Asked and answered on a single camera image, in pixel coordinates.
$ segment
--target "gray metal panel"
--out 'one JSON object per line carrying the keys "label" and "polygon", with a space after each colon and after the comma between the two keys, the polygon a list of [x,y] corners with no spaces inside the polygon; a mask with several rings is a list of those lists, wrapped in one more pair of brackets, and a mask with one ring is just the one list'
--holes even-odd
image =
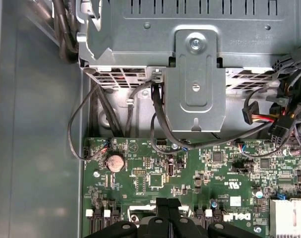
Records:
{"label": "gray metal panel", "polygon": [[[83,40],[80,56],[91,65],[168,66],[156,62],[165,62],[175,52],[175,33],[187,29],[217,32],[218,56],[223,58],[223,67],[270,67],[279,55],[301,46],[301,0],[122,0],[111,3],[111,33],[107,34],[112,39],[112,52],[109,52],[112,56],[100,58],[98,45],[84,50]],[[95,34],[101,38],[101,32],[94,33],[91,27],[92,24],[88,28],[83,25],[82,34],[88,30],[90,37]]]}
{"label": "gray metal panel", "polygon": [[[176,67],[167,68],[165,79],[165,109],[172,131],[221,130],[225,69],[217,68],[216,39],[217,34],[208,30],[176,33]],[[191,47],[192,40],[198,49]]]}
{"label": "gray metal panel", "polygon": [[[81,73],[78,65],[63,64],[57,45],[18,15],[19,5],[4,0],[2,10],[0,238],[76,238],[80,167],[66,128],[82,98]],[[79,123],[86,128],[87,117],[82,120],[74,122],[76,148],[84,133]]]}

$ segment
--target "blue connector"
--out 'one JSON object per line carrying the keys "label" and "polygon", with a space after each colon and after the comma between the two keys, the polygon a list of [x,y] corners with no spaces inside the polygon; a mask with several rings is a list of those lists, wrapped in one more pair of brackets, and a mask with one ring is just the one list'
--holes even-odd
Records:
{"label": "blue connector", "polygon": [[277,193],[277,198],[279,200],[286,200],[287,199],[287,196],[283,193]]}

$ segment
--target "gray side panel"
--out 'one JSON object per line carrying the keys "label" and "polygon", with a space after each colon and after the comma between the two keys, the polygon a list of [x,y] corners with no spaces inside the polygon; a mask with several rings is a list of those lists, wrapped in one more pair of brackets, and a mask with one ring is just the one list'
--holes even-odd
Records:
{"label": "gray side panel", "polygon": [[[80,168],[66,128],[82,97],[81,73],[78,65],[63,64],[57,45],[17,15],[15,1],[5,0],[3,7],[0,238],[76,238]],[[76,148],[79,123],[73,125]]]}

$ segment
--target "heatsink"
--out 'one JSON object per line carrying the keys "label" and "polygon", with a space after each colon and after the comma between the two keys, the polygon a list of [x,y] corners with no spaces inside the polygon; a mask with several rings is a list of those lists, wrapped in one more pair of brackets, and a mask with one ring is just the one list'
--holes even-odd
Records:
{"label": "heatsink", "polygon": [[301,200],[270,201],[270,236],[301,238]]}

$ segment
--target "screw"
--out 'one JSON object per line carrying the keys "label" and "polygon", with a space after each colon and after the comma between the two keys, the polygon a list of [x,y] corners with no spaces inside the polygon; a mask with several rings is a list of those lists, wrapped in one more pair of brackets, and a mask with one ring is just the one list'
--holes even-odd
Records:
{"label": "screw", "polygon": [[93,172],[93,176],[95,178],[98,178],[99,176],[101,176],[100,172],[98,172],[97,170]]}
{"label": "screw", "polygon": [[144,98],[147,98],[148,95],[149,95],[149,92],[148,92],[147,90],[142,91],[142,96],[143,96]]}
{"label": "screw", "polygon": [[261,227],[254,227],[255,233],[261,233]]}
{"label": "screw", "polygon": [[179,146],[177,144],[171,144],[171,148],[173,148],[174,150],[177,150],[179,148]]}
{"label": "screw", "polygon": [[193,39],[191,41],[191,48],[194,50],[198,50],[200,48],[200,41],[198,39]]}
{"label": "screw", "polygon": [[193,89],[194,92],[198,92],[200,90],[200,85],[195,83],[195,84],[193,84],[192,89]]}

